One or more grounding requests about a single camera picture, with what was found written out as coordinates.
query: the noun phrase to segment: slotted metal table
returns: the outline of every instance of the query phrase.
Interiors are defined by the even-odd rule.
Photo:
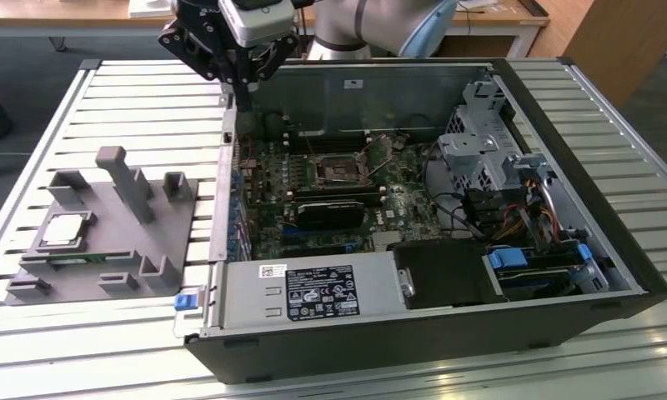
[[[667,166],[572,65],[511,64],[667,280]],[[175,315],[171,297],[3,306],[51,201],[43,186],[58,169],[105,179],[102,145],[123,146],[146,178],[199,180],[183,290],[205,283],[222,114],[220,87],[177,61],[82,65],[0,212],[0,398],[667,397],[667,301],[560,347],[238,386],[181,347],[199,321]]]

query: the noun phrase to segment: black cable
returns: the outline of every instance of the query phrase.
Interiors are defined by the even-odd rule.
[[[434,150],[434,147],[438,147],[438,144],[437,144],[437,141],[434,141],[432,143],[432,146],[429,146],[429,150],[428,150],[428,153],[426,153],[426,157],[424,158],[424,165],[422,165],[422,174],[421,174],[421,178],[422,178],[422,189],[424,189],[424,192],[426,194],[426,197],[432,200],[432,202],[434,203],[434,206],[436,208],[442,212],[445,213],[446,215],[449,215],[458,223],[461,223],[464,225],[464,227],[469,230],[471,234],[475,236],[475,238],[477,238],[479,240],[487,240],[487,236],[479,231],[477,227],[475,227],[469,221],[467,221],[465,219],[462,219],[461,217],[458,217],[457,215],[454,215],[454,213],[452,211],[449,211],[446,208],[444,208],[436,201],[434,201],[434,198],[430,196],[430,191],[429,189],[426,188],[426,170],[428,170],[428,166],[430,165],[430,155],[432,155],[432,151]]]
[[[404,131],[404,129],[401,128],[401,126],[404,125],[404,123],[406,123],[412,118],[420,118],[424,120],[424,122],[429,125],[430,128],[434,128],[434,123],[432,123],[432,120],[430,118],[424,115],[424,114],[420,114],[420,113],[413,113],[413,114],[409,114],[409,115],[405,115],[402,117],[402,119],[400,120],[400,122],[397,123],[397,126],[396,126],[396,133],[400,133],[402,136],[408,137],[412,135],[412,132],[410,133],[406,133]]]
[[[440,196],[449,196],[449,197],[454,198],[456,200],[461,200],[464,198],[464,196],[461,194],[458,194],[458,193],[440,192],[434,196],[432,196],[432,200],[434,200]]]
[[[454,213],[457,212],[457,210],[461,210],[462,209],[462,206],[456,206],[454,208],[452,208],[452,215],[456,215]],[[452,234],[454,233],[454,218],[449,218],[449,237],[452,237]],[[469,229],[457,229],[458,231],[462,231],[462,232],[468,232]]]

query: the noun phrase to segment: blue tab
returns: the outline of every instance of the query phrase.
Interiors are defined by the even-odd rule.
[[[197,310],[197,295],[195,294],[178,294],[175,296],[175,311]]]
[[[495,267],[495,269],[525,267],[528,265],[528,262],[525,261],[524,252],[517,247],[497,248],[493,252],[491,252],[491,256],[496,256],[499,259],[500,265],[499,267]]]
[[[497,269],[501,267],[501,259],[499,258],[499,256],[492,253],[487,256],[487,258],[489,259],[489,264],[491,264],[491,267],[493,269]]]
[[[583,261],[588,262],[592,259],[592,252],[591,249],[588,248],[588,245],[579,244],[577,252],[580,253],[580,257],[583,257]]]

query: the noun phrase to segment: warning sticker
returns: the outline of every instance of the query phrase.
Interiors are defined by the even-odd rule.
[[[286,272],[286,264],[269,264],[258,266],[260,278],[282,278]]]
[[[286,274],[286,316],[290,321],[358,315],[350,265],[296,269]]]

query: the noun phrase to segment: wooden table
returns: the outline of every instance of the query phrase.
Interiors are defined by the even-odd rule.
[[[524,57],[547,17],[533,17],[517,0],[479,13],[458,12],[450,36],[512,37],[508,57]],[[155,36],[170,17],[129,18],[127,0],[0,0],[0,36]],[[306,26],[316,26],[306,9]]]

